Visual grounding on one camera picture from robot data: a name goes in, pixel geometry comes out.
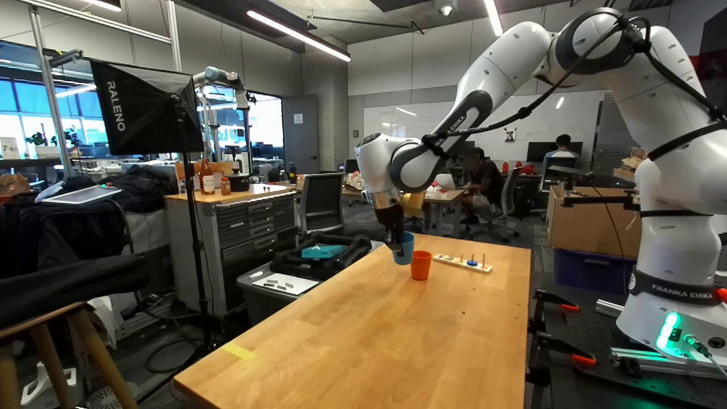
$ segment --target table leg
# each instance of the table leg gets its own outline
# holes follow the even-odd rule
[[[10,342],[0,342],[0,405],[6,409],[19,409],[19,386]]]
[[[91,324],[91,313],[86,309],[77,309],[77,311],[67,313],[67,324],[71,324],[73,333],[77,333],[77,340],[86,346],[86,355],[98,367],[98,370],[106,379],[106,385],[110,386],[121,407],[135,409],[138,405],[135,405],[126,383],[117,374],[117,367],[114,365],[103,342],[99,342],[99,336]]]
[[[55,343],[51,343],[51,336],[48,333],[48,326],[36,326],[30,331],[30,340],[31,343],[36,346],[36,353],[48,370],[48,378],[50,378],[50,385],[51,385],[51,392],[61,405],[61,409],[73,409],[74,402],[73,402],[73,393],[67,388],[67,383],[65,383],[65,376],[63,376],[63,367],[61,367],[61,359],[59,359],[59,353],[55,350]]]

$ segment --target cardboard box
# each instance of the cardboard box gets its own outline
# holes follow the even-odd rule
[[[19,160],[17,144],[13,137],[0,137],[0,160]]]
[[[614,169],[614,177],[632,183],[634,184],[634,171],[632,169]]]
[[[576,187],[575,193],[581,198],[624,195],[623,190],[592,187]],[[547,242],[558,251],[636,260],[641,216],[615,203],[562,207],[562,191],[551,187],[547,198]]]

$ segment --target orange cup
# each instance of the orange cup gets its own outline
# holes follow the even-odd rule
[[[427,283],[431,269],[431,252],[427,251],[414,251],[410,254],[410,279]]]

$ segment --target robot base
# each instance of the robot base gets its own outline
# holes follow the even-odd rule
[[[623,335],[662,358],[711,368],[727,367],[724,304],[686,304],[637,293],[629,296],[615,326]]]

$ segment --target box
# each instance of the box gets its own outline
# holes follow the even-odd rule
[[[318,287],[316,279],[272,274],[267,267],[235,278],[235,284],[244,296],[250,326],[266,320],[301,293]]]
[[[576,187],[581,198],[627,195],[624,190],[592,190]],[[562,191],[550,190],[547,198],[547,242],[550,249],[572,251],[583,254],[606,254],[615,260],[636,260],[641,242],[641,216],[624,210],[619,203],[611,204],[572,204],[562,207]]]
[[[554,251],[554,279],[562,287],[623,296],[629,292],[634,261]]]
[[[634,169],[614,169],[614,177],[634,184]]]
[[[17,144],[13,137],[0,137],[0,160],[19,160]]]

